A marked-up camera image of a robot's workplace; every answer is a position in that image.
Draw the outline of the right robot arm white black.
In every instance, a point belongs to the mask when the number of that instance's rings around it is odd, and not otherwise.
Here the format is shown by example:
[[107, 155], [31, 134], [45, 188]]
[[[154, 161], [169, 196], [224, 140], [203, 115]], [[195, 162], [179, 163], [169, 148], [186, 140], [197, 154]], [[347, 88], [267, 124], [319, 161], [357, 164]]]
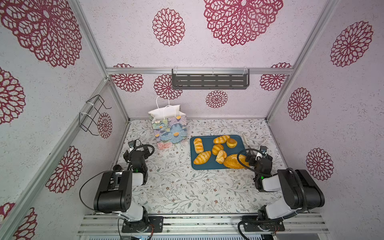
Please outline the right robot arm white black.
[[258, 210], [257, 221], [273, 223], [325, 204], [325, 196], [306, 170], [287, 168], [272, 174], [273, 158], [259, 150], [246, 150], [246, 163], [255, 173], [255, 187], [259, 192], [282, 192], [279, 200]]

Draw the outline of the floral paper gift bag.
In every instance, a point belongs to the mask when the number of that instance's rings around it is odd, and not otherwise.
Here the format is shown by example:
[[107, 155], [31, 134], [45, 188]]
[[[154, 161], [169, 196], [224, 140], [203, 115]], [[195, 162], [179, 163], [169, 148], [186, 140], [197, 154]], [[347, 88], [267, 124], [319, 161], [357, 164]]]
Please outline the floral paper gift bag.
[[[166, 97], [168, 104], [160, 108], [159, 97]], [[148, 112], [159, 150], [165, 150], [187, 138], [187, 116], [180, 105], [171, 105], [168, 95], [156, 98], [157, 108]]]

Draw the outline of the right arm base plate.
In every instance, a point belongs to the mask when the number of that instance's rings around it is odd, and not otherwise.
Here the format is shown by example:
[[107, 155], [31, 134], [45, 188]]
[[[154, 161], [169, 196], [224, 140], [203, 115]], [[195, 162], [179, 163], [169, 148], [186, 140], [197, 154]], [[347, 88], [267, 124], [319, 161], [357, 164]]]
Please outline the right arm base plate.
[[257, 216], [242, 216], [240, 225], [246, 232], [283, 232], [286, 230], [281, 219], [260, 220]]

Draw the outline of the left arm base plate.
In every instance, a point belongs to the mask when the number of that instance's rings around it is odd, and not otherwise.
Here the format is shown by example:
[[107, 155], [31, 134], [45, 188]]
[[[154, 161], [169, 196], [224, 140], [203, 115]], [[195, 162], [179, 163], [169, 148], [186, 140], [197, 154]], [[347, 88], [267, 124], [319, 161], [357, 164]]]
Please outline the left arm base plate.
[[164, 217], [149, 216], [144, 217], [137, 222], [124, 221], [122, 233], [138, 234], [138, 233], [161, 233], [163, 231]]

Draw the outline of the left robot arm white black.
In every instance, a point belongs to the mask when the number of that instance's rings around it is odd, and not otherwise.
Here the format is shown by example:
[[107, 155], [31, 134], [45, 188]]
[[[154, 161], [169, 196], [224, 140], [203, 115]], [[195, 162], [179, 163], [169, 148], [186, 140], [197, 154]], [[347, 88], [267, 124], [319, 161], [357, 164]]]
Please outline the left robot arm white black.
[[146, 208], [134, 203], [132, 197], [133, 188], [144, 186], [148, 181], [146, 159], [153, 153], [148, 147], [126, 151], [124, 158], [129, 167], [126, 170], [106, 171], [101, 177], [93, 209], [121, 217], [124, 220], [124, 231], [144, 232], [150, 227]]

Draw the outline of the small twisted bread piece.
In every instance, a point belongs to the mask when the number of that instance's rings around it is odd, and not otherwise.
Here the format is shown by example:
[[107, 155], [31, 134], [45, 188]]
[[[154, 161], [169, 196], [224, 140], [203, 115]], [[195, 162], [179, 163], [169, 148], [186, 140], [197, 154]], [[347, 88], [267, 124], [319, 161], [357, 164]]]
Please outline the small twisted bread piece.
[[216, 162], [219, 164], [223, 164], [226, 158], [227, 158], [227, 153], [224, 150], [219, 150], [216, 157]]

